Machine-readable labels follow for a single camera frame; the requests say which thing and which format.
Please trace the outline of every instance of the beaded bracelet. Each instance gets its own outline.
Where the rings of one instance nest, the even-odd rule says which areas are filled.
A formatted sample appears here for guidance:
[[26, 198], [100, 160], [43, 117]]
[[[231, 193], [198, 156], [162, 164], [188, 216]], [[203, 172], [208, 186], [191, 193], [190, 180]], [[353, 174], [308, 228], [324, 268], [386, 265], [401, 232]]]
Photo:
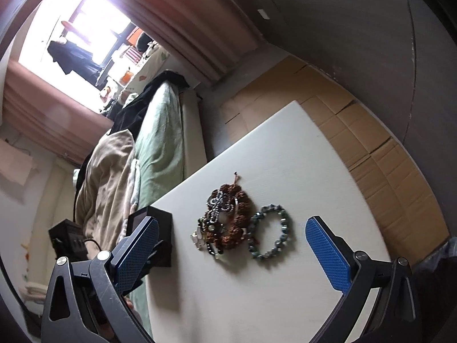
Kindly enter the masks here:
[[212, 256], [223, 254], [224, 249], [233, 249], [245, 239], [246, 227], [250, 224], [251, 203], [240, 185], [235, 172], [233, 184], [223, 184], [207, 199], [205, 215], [198, 220], [197, 230], [191, 238], [197, 249], [204, 247]]
[[[275, 246], [268, 252], [261, 254], [257, 248], [257, 240], [255, 239], [255, 230], [257, 225], [268, 213], [277, 212], [280, 216], [281, 223], [281, 235], [279, 239], [275, 241]], [[289, 217], [287, 212], [282, 208], [281, 205], [270, 204], [268, 206], [263, 206], [259, 212], [255, 213], [251, 217], [251, 224], [247, 228], [246, 237], [248, 238], [249, 251], [253, 258], [261, 261], [263, 259], [272, 258], [280, 253], [280, 250], [284, 248], [285, 242], [289, 237]]]

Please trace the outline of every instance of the pink curtain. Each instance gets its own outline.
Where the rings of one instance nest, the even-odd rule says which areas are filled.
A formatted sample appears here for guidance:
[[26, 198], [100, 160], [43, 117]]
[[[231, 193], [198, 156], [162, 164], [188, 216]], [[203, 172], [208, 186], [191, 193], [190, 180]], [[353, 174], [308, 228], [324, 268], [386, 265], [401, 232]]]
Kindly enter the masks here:
[[232, 0], [109, 1], [206, 84], [262, 39]]
[[3, 118], [35, 143], [78, 164], [113, 124], [13, 60], [5, 77]]

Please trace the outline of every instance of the cardboard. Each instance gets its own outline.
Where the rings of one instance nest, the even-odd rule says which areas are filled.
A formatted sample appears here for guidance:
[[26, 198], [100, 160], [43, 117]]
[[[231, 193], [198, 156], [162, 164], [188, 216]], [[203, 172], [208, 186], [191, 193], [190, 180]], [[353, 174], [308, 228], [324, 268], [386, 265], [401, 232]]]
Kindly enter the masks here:
[[227, 111], [235, 103], [239, 110], [227, 123], [232, 142], [293, 100], [352, 174], [392, 258], [405, 256], [415, 264], [447, 240], [438, 202], [403, 146], [351, 93], [294, 57], [265, 72], [223, 106]]
[[227, 100], [220, 106], [219, 110], [225, 124], [239, 114], [239, 109], [234, 99]]

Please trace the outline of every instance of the window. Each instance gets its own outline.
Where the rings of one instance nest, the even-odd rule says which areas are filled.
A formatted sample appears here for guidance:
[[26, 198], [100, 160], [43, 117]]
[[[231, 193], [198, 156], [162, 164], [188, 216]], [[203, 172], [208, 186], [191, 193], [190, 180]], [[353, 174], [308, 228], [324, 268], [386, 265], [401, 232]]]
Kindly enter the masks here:
[[88, 38], [89, 43], [72, 32], [64, 32], [65, 37], [92, 52], [93, 61], [101, 66], [108, 63], [134, 27], [129, 18], [107, 0], [82, 0], [69, 22]]

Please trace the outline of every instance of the metal screw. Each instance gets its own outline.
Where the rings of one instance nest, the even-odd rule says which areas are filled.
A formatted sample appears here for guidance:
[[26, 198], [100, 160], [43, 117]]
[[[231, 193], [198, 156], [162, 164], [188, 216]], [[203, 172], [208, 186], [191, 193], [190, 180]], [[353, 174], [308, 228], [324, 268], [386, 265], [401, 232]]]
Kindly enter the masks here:
[[111, 253], [108, 250], [103, 250], [97, 254], [97, 258], [100, 261], [105, 261], [111, 256]]
[[408, 260], [401, 256], [400, 258], [398, 258], [398, 263], [401, 264], [402, 266], [407, 266], [408, 265]]
[[365, 261], [368, 259], [368, 254], [365, 252], [356, 252], [356, 258], [360, 261]]
[[66, 262], [67, 262], [67, 257], [61, 256], [60, 258], [58, 258], [56, 263], [58, 266], [63, 266]]

